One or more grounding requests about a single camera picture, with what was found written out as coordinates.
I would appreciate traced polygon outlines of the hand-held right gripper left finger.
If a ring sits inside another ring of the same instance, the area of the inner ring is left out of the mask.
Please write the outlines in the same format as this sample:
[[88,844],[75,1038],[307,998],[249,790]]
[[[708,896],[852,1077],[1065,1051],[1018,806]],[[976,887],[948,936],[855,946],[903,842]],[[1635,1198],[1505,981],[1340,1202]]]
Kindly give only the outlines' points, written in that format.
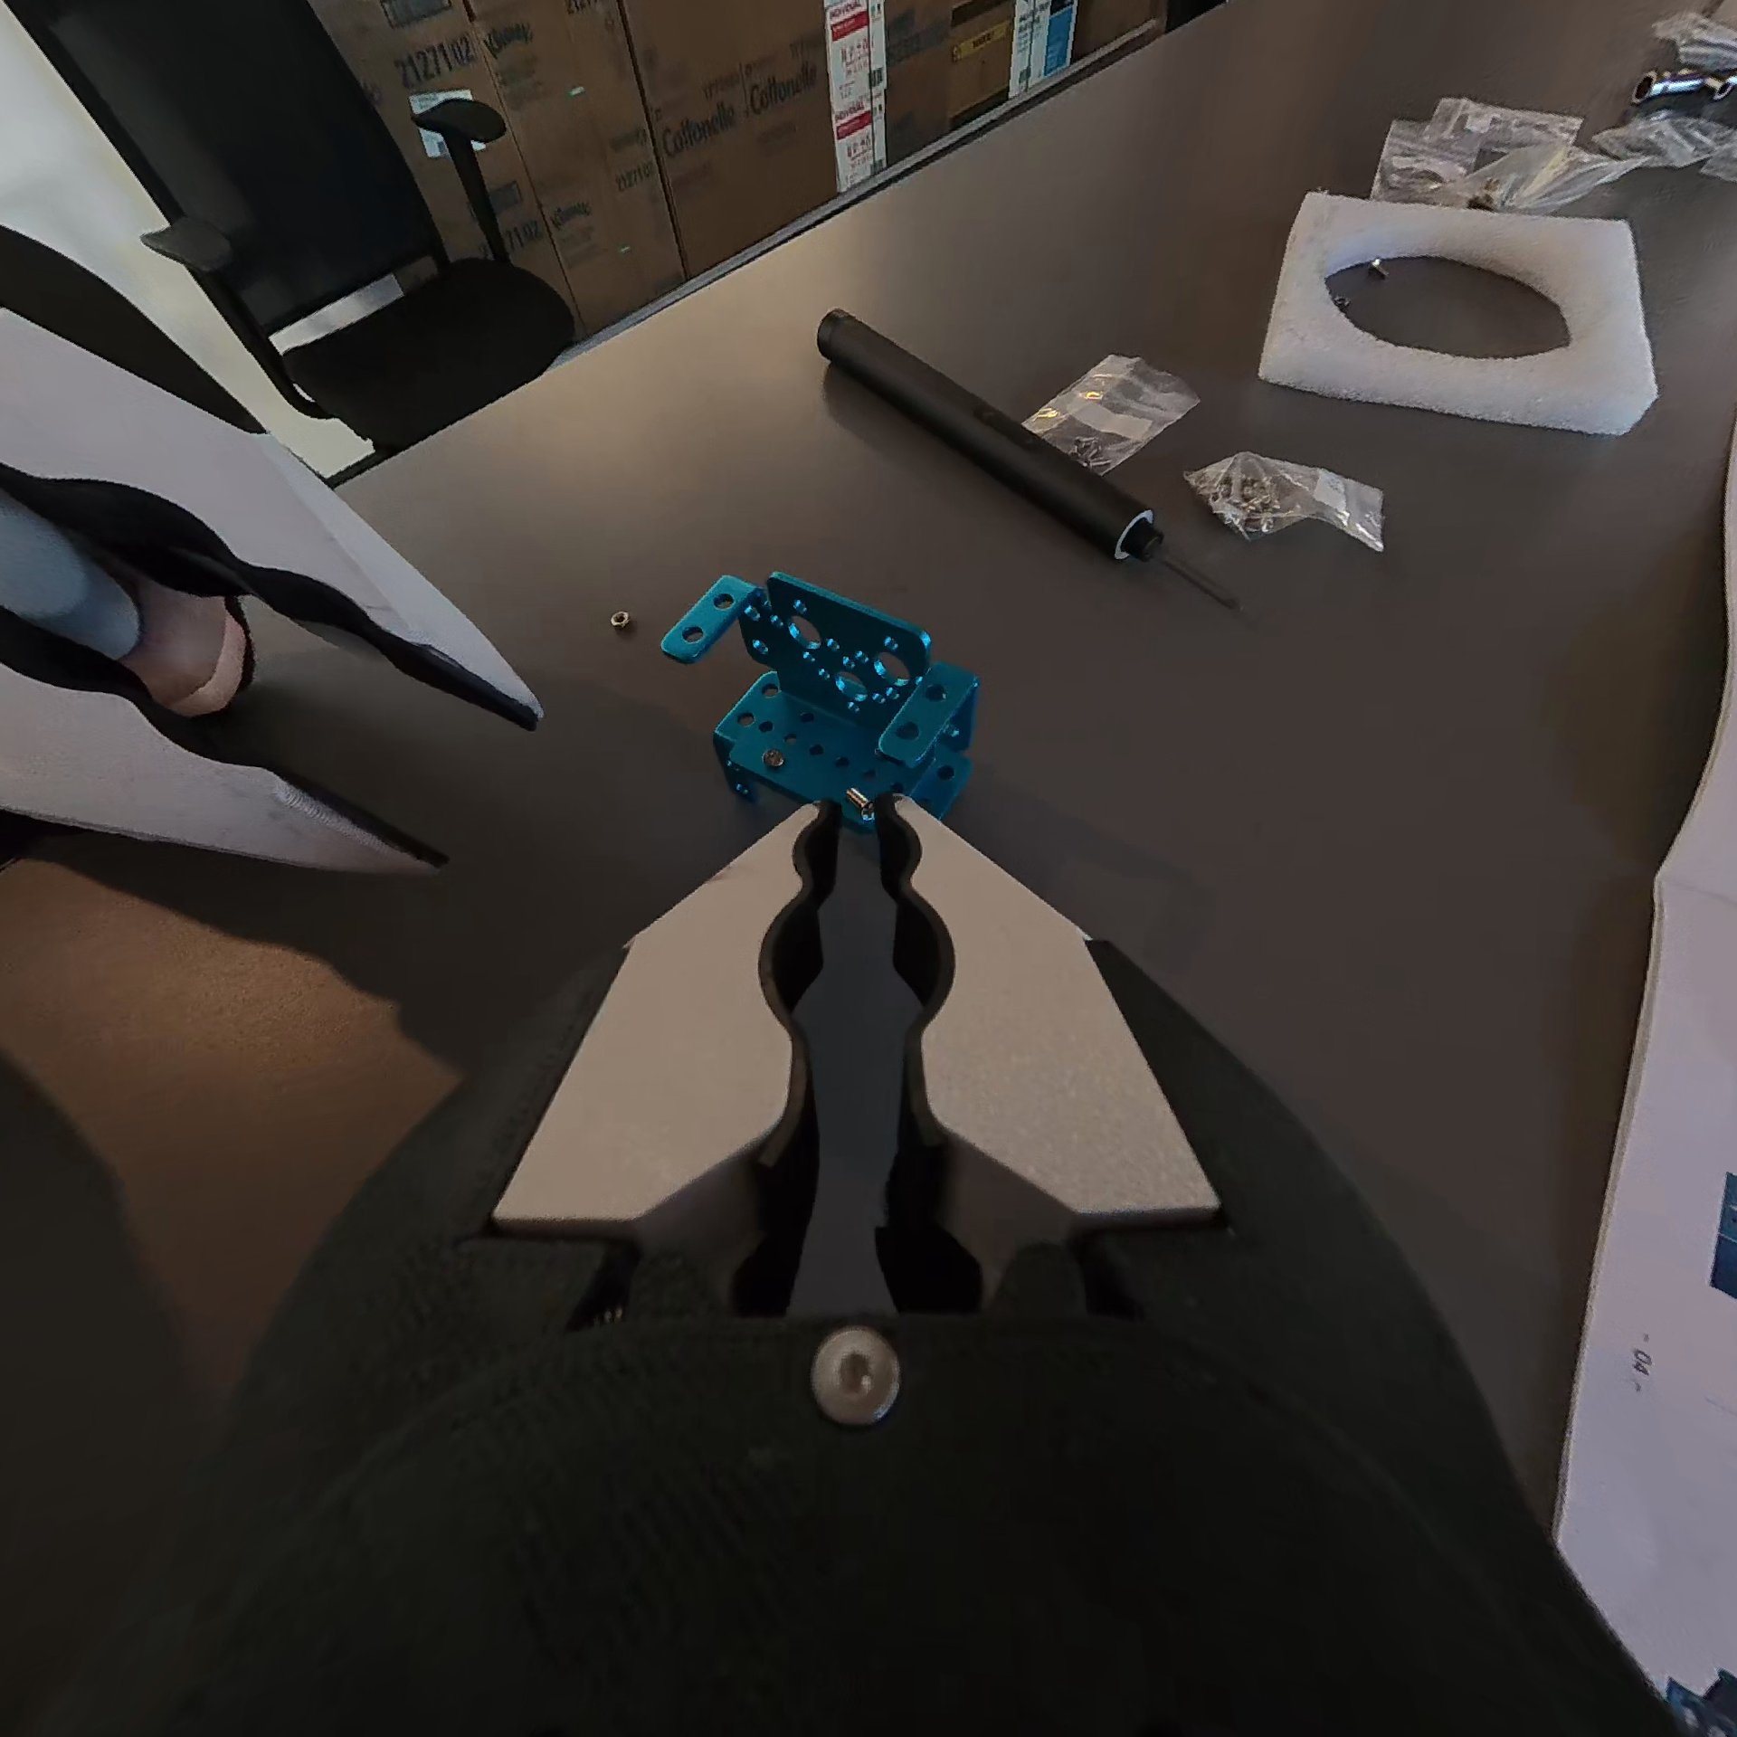
[[673,1254],[790,1307],[819,1178],[809,1040],[839,806],[799,810],[621,950],[491,1211],[521,1240]]

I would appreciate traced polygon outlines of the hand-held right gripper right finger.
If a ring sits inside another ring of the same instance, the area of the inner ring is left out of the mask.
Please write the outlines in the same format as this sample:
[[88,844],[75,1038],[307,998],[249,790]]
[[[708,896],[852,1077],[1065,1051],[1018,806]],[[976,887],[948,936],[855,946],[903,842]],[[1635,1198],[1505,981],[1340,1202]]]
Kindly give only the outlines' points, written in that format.
[[911,796],[880,796],[917,1002],[876,1259],[900,1313],[973,1313],[1034,1245],[1207,1224],[1220,1195],[1089,938]]

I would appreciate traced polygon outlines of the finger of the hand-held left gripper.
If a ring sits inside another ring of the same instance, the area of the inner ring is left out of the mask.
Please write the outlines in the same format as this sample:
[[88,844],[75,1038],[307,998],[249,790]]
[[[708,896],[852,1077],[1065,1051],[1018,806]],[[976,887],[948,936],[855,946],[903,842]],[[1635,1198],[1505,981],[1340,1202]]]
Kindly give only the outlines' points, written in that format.
[[2,317],[4,493],[195,594],[249,597],[511,725],[541,708],[488,637],[267,432]]
[[433,874],[445,855],[279,772],[212,753],[92,650],[4,613],[2,810],[55,828],[335,874]]

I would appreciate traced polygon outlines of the blue metal bracket assembly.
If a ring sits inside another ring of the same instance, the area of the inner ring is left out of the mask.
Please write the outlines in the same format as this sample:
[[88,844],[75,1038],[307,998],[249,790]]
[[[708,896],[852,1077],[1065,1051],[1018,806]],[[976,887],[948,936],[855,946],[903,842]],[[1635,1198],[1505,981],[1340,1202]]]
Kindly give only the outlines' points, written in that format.
[[927,634],[803,579],[771,574],[750,585],[719,577],[662,639],[692,666],[737,634],[759,666],[711,744],[734,795],[833,802],[848,789],[905,796],[942,819],[969,783],[977,676],[938,663]]

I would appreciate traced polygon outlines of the grey desk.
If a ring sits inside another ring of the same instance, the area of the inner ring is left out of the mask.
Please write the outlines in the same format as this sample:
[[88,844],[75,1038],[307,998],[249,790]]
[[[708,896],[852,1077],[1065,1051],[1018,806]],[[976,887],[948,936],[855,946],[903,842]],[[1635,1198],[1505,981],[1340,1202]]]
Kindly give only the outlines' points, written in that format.
[[[983,684],[954,828],[1114,941],[1348,1166],[1556,1496],[1651,878],[1723,686],[1732,187],[1640,172],[1658,399],[1599,441],[1256,376],[1303,196],[1464,95],[1617,119],[1674,5],[1223,5],[344,487],[545,706],[522,733],[263,622],[240,738],[449,855],[318,876],[108,838],[4,871],[4,1561],[126,1583],[336,1208],[576,966],[774,819],[657,637],[771,570]],[[1106,356],[1200,398],[1101,475],[1114,561],[816,347],[1020,424]],[[1184,471],[1381,490],[1242,541]],[[637,620],[613,636],[610,615]]]

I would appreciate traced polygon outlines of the person's left hand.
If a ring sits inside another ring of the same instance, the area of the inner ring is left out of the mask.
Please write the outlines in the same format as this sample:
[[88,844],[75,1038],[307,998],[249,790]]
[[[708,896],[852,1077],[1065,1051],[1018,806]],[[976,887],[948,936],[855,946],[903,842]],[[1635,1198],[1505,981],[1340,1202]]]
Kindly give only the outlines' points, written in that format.
[[225,599],[162,584],[8,494],[2,605],[32,628],[117,663],[181,717],[226,710],[246,683],[252,644]]

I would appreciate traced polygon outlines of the black office chair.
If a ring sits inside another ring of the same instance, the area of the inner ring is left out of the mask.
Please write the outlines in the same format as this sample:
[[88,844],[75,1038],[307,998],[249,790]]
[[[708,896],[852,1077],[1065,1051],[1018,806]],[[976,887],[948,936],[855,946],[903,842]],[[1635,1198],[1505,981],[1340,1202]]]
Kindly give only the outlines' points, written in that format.
[[574,338],[562,301],[508,266],[479,146],[507,122],[483,101],[423,113],[483,219],[485,257],[454,258],[389,146],[357,117],[330,136],[298,122],[145,124],[147,183],[170,219],[145,247],[190,271],[276,391],[395,453],[543,375]]

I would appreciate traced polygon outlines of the open instruction booklet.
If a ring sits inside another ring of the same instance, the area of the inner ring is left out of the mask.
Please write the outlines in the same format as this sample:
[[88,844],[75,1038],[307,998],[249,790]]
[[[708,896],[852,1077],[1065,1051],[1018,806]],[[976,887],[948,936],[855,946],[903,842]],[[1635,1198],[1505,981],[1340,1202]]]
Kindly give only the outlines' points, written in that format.
[[1680,1734],[1735,1697],[1735,466],[1726,668],[1653,932],[1604,1194],[1554,1542]]

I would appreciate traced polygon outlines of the clear bag of screws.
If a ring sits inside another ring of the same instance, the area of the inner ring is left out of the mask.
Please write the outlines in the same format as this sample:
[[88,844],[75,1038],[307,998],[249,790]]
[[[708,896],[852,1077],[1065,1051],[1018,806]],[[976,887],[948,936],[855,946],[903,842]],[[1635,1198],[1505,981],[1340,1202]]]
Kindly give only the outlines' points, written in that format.
[[1200,398],[1138,356],[1106,356],[1026,418],[1024,428],[1091,475],[1108,475]]
[[1184,471],[1184,485],[1242,541],[1319,524],[1382,552],[1382,493],[1331,469],[1238,452]]

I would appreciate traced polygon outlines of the stack of cardboard boxes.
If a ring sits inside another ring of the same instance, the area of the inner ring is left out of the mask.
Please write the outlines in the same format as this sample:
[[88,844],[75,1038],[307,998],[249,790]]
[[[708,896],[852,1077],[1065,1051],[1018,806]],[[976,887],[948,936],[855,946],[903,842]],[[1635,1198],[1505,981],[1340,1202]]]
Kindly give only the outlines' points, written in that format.
[[485,239],[420,120],[481,101],[507,258],[599,334],[1165,5],[313,3],[450,257]]

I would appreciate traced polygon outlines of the black electric screwdriver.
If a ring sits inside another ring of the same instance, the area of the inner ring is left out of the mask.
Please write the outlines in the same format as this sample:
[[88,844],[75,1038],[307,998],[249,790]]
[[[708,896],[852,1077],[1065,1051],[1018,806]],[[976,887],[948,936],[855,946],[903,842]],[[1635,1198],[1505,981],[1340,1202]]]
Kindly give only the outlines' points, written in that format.
[[1179,556],[1163,554],[1163,534],[1149,507],[1045,445],[858,317],[828,311],[816,328],[816,353],[831,369],[866,387],[1098,554],[1114,561],[1155,561],[1220,606],[1241,610],[1241,602],[1216,579],[1188,570]]

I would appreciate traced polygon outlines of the cluster of small clear bags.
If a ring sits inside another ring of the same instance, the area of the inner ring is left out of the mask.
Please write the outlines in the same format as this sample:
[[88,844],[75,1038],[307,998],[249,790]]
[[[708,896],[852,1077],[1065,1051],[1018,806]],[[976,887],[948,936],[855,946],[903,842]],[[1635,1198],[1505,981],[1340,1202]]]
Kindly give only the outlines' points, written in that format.
[[[1680,11],[1651,28],[1651,70],[1735,66],[1732,7]],[[1422,122],[1394,120],[1371,201],[1460,211],[1562,215],[1644,170],[1732,183],[1735,93],[1723,103],[1650,101],[1593,134],[1577,117],[1441,97]]]

